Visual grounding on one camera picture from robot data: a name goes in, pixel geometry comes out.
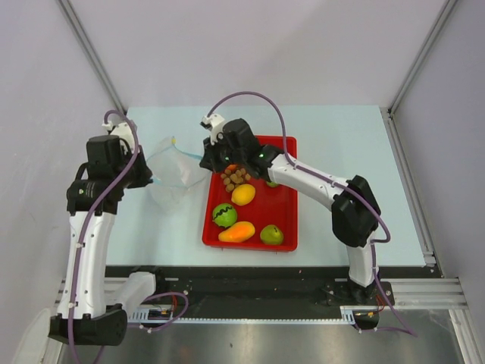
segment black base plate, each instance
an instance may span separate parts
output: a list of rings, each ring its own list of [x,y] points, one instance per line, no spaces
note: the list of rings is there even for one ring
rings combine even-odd
[[[153,268],[108,266],[106,277],[128,277],[134,270]],[[339,319],[340,306],[361,306],[346,292],[345,268],[156,268],[167,279],[164,290],[187,293],[188,319]],[[383,287],[393,301],[391,285],[383,282]],[[171,299],[158,302],[170,304]],[[178,302],[177,311],[183,305],[181,299]]]

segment orange mango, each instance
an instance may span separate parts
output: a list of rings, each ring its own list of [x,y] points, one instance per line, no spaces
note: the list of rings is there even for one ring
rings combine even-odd
[[[241,243],[248,240],[256,232],[255,226],[247,221],[239,221],[219,234],[219,241],[226,243]]]

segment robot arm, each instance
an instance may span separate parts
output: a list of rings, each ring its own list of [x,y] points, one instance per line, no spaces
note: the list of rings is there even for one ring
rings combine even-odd
[[[88,211],[113,179],[127,166],[135,151],[134,138],[125,123],[107,125],[109,134],[89,139],[88,162],[81,165],[75,181],[67,190],[70,213],[70,252],[66,282],[57,315],[51,319],[49,337],[67,343],[67,320],[74,307],[75,344],[118,345],[127,329],[127,317],[155,291],[155,276],[135,272],[125,284],[105,299],[105,266],[108,241],[117,214],[117,204],[125,188],[144,187],[152,172],[146,166],[141,146],[133,166],[102,200],[90,218],[79,246],[82,226]],[[77,250],[81,248],[79,262]],[[71,302],[72,282],[77,276],[75,303]]]
[[[352,295],[360,303],[374,298],[376,288],[369,241],[377,229],[377,220],[352,195],[334,185],[338,182],[354,190],[380,214],[367,181],[359,176],[347,180],[325,174],[290,155],[293,164],[299,166],[296,168],[286,159],[283,150],[261,145],[243,119],[226,122],[220,115],[211,115],[203,118],[201,125],[211,131],[211,136],[204,141],[201,167],[221,172],[229,164],[243,165],[253,177],[291,187],[325,206],[332,214],[333,233],[347,247]],[[333,183],[302,169],[324,175]]]

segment red tray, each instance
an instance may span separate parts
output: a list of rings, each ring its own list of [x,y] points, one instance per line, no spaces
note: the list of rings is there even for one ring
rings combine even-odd
[[[271,144],[283,148],[281,136],[258,136],[261,144]],[[296,157],[296,139],[286,138],[288,152]],[[252,178],[249,181],[256,188],[255,198],[246,206],[238,206],[230,201],[231,194],[226,192],[219,174],[213,174],[207,209],[205,211],[204,231],[202,241],[205,245],[216,248],[270,250],[273,252],[292,252],[298,246],[298,200],[297,192],[286,186],[271,188],[262,179]],[[212,222],[212,210],[221,203],[230,203],[237,210],[237,221],[252,222],[256,228],[253,237],[242,243],[226,243],[219,241],[217,236],[223,230]],[[266,245],[259,238],[261,230],[269,224],[275,224],[283,232],[281,245]]]

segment white wall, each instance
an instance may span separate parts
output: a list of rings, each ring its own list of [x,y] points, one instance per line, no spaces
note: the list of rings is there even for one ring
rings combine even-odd
[[[0,30],[0,353],[10,362],[65,276],[65,191],[110,104],[55,1],[0,2]]]
[[[485,2],[462,2],[396,118],[436,250],[485,337]]]
[[[72,2],[128,106],[388,106],[444,0]]]

